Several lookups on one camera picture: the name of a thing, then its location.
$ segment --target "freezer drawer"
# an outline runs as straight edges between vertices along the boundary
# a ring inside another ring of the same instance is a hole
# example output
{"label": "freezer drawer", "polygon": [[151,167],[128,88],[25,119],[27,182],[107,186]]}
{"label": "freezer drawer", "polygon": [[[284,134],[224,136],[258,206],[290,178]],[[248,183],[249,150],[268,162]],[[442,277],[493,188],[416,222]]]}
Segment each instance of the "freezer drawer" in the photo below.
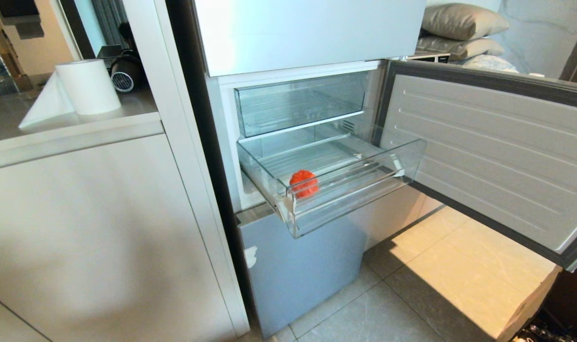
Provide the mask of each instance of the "freezer drawer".
{"label": "freezer drawer", "polygon": [[[392,139],[378,147],[367,141],[375,130],[381,128],[325,123],[240,141],[238,157],[245,173],[299,238],[412,182],[425,142]],[[315,177],[293,181],[301,170]]]}

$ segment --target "open freezer door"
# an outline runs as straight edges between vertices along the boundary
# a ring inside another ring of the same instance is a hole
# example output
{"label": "open freezer door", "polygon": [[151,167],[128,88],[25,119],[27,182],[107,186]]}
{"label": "open freezer door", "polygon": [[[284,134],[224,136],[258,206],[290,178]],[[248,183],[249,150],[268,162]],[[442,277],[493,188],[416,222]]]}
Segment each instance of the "open freezer door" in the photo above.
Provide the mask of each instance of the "open freezer door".
{"label": "open freezer door", "polygon": [[427,142],[414,188],[577,267],[577,84],[397,61],[382,91],[373,140]]}

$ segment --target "paper towel roll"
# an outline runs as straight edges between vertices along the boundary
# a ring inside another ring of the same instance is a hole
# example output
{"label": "paper towel roll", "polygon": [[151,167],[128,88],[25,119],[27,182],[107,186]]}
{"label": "paper towel roll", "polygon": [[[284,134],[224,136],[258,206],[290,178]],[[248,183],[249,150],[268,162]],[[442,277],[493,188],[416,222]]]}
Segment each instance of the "paper towel roll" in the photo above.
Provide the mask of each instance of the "paper towel roll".
{"label": "paper towel roll", "polygon": [[94,115],[121,106],[103,60],[56,65],[56,72],[79,115]]}
{"label": "paper towel roll", "polygon": [[77,112],[102,114],[121,107],[103,60],[74,61],[56,66],[19,128]]}

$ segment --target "cabinet door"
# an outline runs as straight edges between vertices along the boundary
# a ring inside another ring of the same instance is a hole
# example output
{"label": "cabinet door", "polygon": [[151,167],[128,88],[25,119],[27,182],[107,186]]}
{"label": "cabinet door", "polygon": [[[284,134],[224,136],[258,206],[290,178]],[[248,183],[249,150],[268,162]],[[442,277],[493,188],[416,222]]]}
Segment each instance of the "cabinet door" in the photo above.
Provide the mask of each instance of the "cabinet door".
{"label": "cabinet door", "polygon": [[235,337],[164,134],[0,169],[0,301],[59,342]]}
{"label": "cabinet door", "polygon": [[577,266],[577,84],[393,62],[378,121],[427,142],[414,188]]}

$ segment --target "air vent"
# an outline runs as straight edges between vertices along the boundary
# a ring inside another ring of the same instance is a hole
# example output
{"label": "air vent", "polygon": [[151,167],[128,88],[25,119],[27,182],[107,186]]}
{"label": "air vent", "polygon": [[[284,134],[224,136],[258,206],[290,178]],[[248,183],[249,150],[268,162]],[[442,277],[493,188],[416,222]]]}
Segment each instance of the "air vent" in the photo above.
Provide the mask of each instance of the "air vent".
{"label": "air vent", "polygon": [[122,93],[127,93],[134,88],[134,81],[130,75],[126,74],[125,72],[114,72],[111,75],[111,80],[113,82],[113,86],[117,91],[121,91]]}
{"label": "air vent", "polygon": [[341,122],[341,126],[342,126],[345,130],[348,130],[348,131],[350,131],[350,132],[352,132],[352,133],[355,132],[355,130],[354,130],[354,126],[355,126],[355,125],[354,125],[354,123],[352,123],[351,121],[343,120],[343,121]]}

